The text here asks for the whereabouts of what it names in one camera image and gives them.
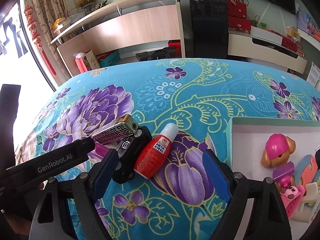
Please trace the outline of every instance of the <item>bed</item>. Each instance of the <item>bed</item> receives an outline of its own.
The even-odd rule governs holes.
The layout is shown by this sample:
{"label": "bed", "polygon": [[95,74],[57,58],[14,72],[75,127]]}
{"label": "bed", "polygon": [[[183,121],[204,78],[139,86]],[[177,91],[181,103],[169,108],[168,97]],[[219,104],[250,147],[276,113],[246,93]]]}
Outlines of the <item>bed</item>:
{"label": "bed", "polygon": [[[153,136],[174,122],[180,132],[158,173],[151,180],[137,174],[122,185],[111,181],[95,206],[113,239],[207,240],[226,203],[205,173],[202,152],[212,149],[227,161],[225,130],[235,116],[319,121],[319,98],[294,75],[246,62],[187,58],[101,68],[71,78],[54,93],[17,163],[90,136],[123,114]],[[90,154],[89,161],[57,178],[73,179],[99,161]],[[69,204],[78,237],[85,239],[75,205]]]}

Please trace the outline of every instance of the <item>curved shelf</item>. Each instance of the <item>curved shelf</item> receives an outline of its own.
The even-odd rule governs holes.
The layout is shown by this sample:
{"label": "curved shelf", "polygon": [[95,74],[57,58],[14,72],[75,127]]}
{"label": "curved shelf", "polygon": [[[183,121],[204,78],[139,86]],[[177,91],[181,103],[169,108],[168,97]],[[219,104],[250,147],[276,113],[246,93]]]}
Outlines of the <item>curved shelf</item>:
{"label": "curved shelf", "polygon": [[70,27],[68,27],[66,30],[64,30],[61,34],[59,34],[56,38],[54,38],[50,44],[53,44],[56,42],[58,39],[62,38],[63,36],[81,28],[82,26],[85,26],[87,24],[90,24],[102,17],[108,16],[112,13],[115,13],[118,9],[126,9],[130,7],[134,7],[137,5],[141,5],[144,3],[150,3],[150,2],[156,2],[159,0],[118,0],[113,3],[110,3],[90,14],[87,16],[83,17]]}

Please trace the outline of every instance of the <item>flower vase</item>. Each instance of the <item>flower vase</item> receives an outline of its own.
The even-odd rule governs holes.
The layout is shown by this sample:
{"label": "flower vase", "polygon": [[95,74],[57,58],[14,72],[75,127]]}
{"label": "flower vase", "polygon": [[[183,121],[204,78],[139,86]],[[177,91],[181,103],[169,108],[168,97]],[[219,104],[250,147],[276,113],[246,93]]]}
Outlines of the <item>flower vase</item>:
{"label": "flower vase", "polygon": [[88,14],[92,13],[93,11],[95,11],[95,6],[94,6],[93,2],[84,5],[82,8],[85,10],[85,14],[86,15],[88,15]]}

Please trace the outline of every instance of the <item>teal box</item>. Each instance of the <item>teal box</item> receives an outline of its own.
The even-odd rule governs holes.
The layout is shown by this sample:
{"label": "teal box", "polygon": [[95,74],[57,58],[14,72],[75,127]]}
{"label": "teal box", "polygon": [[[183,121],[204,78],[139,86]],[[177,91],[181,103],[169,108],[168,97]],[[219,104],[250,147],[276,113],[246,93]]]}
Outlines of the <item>teal box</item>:
{"label": "teal box", "polygon": [[116,65],[120,60],[120,54],[118,50],[103,53],[97,56],[97,60],[100,67],[110,67]]}

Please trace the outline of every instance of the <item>curtain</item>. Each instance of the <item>curtain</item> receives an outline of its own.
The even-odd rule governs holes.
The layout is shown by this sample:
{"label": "curtain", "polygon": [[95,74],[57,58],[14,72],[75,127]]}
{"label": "curtain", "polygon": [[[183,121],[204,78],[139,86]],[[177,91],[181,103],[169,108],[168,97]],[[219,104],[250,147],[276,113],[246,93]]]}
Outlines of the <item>curtain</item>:
{"label": "curtain", "polygon": [[[59,52],[57,50],[58,45],[56,43],[50,44],[50,42],[55,38],[52,32],[52,25],[58,18],[68,18],[68,10],[65,0],[32,0],[33,8],[35,13],[38,16],[39,26],[44,33],[44,39],[47,42],[51,53],[56,59],[59,67],[69,79],[71,75],[67,70],[65,64],[63,63]],[[73,38],[73,34],[69,34],[63,37],[64,41],[67,41]]]}

